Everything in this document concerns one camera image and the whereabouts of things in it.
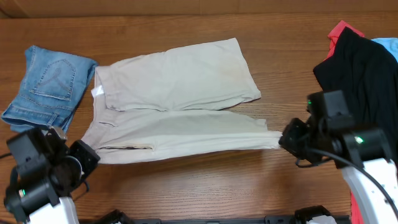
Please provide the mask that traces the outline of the beige cotton shorts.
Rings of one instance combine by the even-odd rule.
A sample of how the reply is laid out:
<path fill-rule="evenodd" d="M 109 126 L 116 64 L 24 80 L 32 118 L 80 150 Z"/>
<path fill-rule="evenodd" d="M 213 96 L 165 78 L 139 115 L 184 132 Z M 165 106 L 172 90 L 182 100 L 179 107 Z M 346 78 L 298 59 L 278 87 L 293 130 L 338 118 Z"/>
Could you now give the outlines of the beige cotton shorts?
<path fill-rule="evenodd" d="M 234 38 L 100 66 L 92 95 L 83 140 L 103 164 L 279 147 L 266 120 L 231 111 L 261 97 Z"/>

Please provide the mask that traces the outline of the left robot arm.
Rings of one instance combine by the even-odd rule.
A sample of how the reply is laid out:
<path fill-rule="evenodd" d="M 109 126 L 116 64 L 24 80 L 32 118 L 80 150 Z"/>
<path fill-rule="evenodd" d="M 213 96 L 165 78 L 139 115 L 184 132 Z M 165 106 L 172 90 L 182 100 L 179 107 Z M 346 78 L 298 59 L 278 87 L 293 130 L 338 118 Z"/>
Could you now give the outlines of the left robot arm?
<path fill-rule="evenodd" d="M 17 162 L 6 189 L 4 205 L 17 221 L 30 220 L 34 211 L 46 204 L 58 205 L 70 196 L 96 169 L 99 155 L 81 140 L 67 147 L 63 141 L 50 144 L 28 139 L 8 140 Z"/>

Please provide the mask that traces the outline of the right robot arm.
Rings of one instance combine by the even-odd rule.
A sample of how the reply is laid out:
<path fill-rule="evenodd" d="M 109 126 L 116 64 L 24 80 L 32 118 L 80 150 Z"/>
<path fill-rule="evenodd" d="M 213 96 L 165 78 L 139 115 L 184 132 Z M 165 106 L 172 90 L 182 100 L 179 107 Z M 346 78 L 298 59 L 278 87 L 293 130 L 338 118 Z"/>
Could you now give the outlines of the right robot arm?
<path fill-rule="evenodd" d="M 397 169 L 381 129 L 357 126 L 349 116 L 294 118 L 279 144 L 308 167 L 333 161 L 365 223 L 397 223 Z"/>

